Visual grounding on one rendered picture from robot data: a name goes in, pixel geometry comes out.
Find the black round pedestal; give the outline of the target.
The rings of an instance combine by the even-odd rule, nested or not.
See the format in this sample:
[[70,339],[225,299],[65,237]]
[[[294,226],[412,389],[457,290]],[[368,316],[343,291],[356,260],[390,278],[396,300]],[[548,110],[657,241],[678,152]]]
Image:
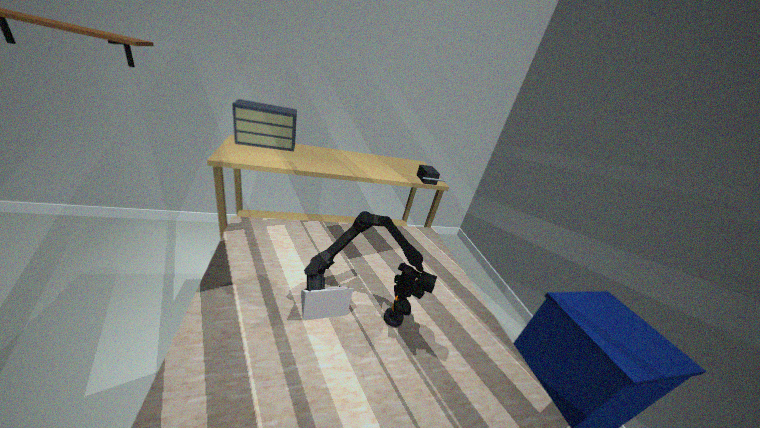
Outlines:
[[386,309],[384,313],[384,320],[385,322],[392,326],[392,327],[398,327],[402,324],[404,319],[403,314],[398,314],[393,312],[392,307]]

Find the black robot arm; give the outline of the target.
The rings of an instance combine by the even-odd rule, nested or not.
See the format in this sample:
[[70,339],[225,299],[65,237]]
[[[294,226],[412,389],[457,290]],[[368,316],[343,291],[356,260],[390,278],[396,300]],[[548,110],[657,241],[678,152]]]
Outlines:
[[[421,299],[425,294],[424,291],[432,293],[437,276],[429,274],[423,270],[422,254],[406,240],[390,217],[370,214],[367,211],[361,212],[355,219],[353,225],[328,249],[311,259],[310,264],[304,269],[305,275],[307,275],[306,290],[325,289],[324,273],[326,269],[329,269],[329,267],[335,263],[333,261],[334,257],[359,233],[372,226],[385,226],[402,248],[408,262],[417,269],[416,271],[406,263],[401,263],[398,267],[398,270],[402,271],[400,276],[401,283],[407,286],[413,285],[412,287],[414,287],[413,290],[409,291],[408,296],[411,297],[411,295],[413,295],[418,299]],[[416,277],[418,278],[417,280],[415,280]]]

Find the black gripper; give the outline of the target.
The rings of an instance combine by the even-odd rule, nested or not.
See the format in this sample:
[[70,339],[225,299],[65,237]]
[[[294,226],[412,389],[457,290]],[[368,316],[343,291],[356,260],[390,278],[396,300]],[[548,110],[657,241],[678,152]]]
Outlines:
[[410,297],[408,296],[408,293],[410,290],[413,290],[414,287],[412,287],[413,285],[407,286],[401,283],[400,276],[401,275],[395,275],[394,278],[394,283],[396,283],[396,285],[394,285],[394,294],[395,297],[398,296],[398,299],[400,299],[394,300],[394,312],[403,315],[410,315],[411,304],[407,300],[407,297]]

